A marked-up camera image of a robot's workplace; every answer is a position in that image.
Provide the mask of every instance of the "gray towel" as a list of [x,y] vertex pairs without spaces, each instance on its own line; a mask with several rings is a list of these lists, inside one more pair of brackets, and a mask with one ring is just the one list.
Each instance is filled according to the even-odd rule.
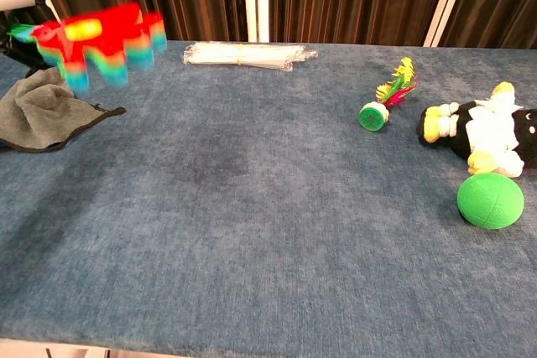
[[0,143],[26,153],[63,148],[69,140],[124,108],[112,111],[77,100],[57,68],[19,80],[0,100]]

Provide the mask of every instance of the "blue felt surface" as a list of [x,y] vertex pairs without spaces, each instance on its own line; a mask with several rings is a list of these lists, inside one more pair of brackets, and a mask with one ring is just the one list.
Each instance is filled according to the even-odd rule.
[[[517,224],[465,224],[466,163],[414,134],[426,106],[537,53],[312,45],[281,72],[185,66],[85,98],[128,112],[54,153],[0,153],[0,337],[197,356],[536,357],[537,172]],[[381,132],[356,123],[403,56],[420,77]],[[0,59],[5,92],[25,69]]]

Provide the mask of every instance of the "floor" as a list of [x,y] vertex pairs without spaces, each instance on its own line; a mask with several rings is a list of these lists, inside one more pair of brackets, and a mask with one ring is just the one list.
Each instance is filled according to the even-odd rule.
[[0,358],[180,358],[172,355],[107,350],[83,345],[30,343],[0,339]]

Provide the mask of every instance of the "bundle of straws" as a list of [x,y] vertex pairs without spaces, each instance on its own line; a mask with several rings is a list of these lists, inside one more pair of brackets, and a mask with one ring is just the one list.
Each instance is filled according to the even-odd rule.
[[196,42],[183,54],[188,65],[247,65],[291,71],[294,62],[315,58],[315,50],[304,45],[229,44]]

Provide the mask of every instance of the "stuffed animal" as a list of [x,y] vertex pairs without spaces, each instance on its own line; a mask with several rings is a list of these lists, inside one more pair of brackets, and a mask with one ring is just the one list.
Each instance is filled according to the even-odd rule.
[[537,109],[516,105],[513,85],[502,82],[487,100],[427,108],[417,133],[422,143],[447,143],[467,160],[470,174],[516,178],[537,167],[536,130]]

